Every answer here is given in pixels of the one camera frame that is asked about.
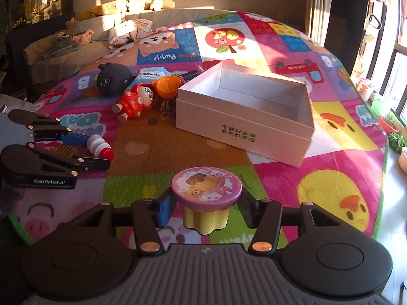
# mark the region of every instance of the copper screw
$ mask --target copper screw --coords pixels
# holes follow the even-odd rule
[[[256,242],[252,245],[252,248],[258,252],[267,252],[270,251],[273,246],[269,242]]]
[[[144,242],[141,246],[140,249],[145,251],[145,252],[156,252],[161,248],[161,246],[157,242]]]

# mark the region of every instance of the colorful blanket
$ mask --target colorful blanket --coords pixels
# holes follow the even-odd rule
[[[315,133],[300,168],[179,130],[176,117],[161,113],[159,107],[119,124],[111,111],[118,97],[101,97],[95,90],[101,63],[121,63],[134,74],[157,65],[180,73],[207,70],[221,60],[306,83]],[[368,235],[376,230],[386,137],[341,62],[303,33],[272,19],[238,12],[167,28],[85,66],[42,97],[35,108],[37,113],[60,118],[75,133],[102,135],[115,158],[107,172],[83,172],[75,190],[27,189],[14,212],[34,240],[101,201],[125,206],[142,197],[158,197],[176,173],[194,166],[233,172],[259,199],[269,197],[288,207],[313,201]],[[77,150],[56,142],[43,145],[65,153]],[[159,233],[165,246],[173,242],[247,246],[254,231],[233,207],[225,229],[201,236],[183,227],[177,206],[169,225]],[[284,227],[279,246],[296,235],[294,228]],[[134,246],[131,228],[120,230],[118,237]]]

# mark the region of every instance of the black cat plush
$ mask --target black cat plush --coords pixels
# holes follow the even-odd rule
[[[128,67],[117,63],[100,64],[96,86],[103,95],[121,94],[134,80]]]

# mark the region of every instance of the pink box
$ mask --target pink box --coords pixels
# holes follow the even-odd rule
[[[314,133],[304,82],[219,63],[178,90],[177,127],[299,166]]]

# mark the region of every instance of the pink and yellow container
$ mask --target pink and yellow container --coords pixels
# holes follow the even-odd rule
[[[239,178],[214,167],[193,167],[172,179],[172,190],[182,205],[186,228],[207,235],[226,227],[229,208],[242,192]]]

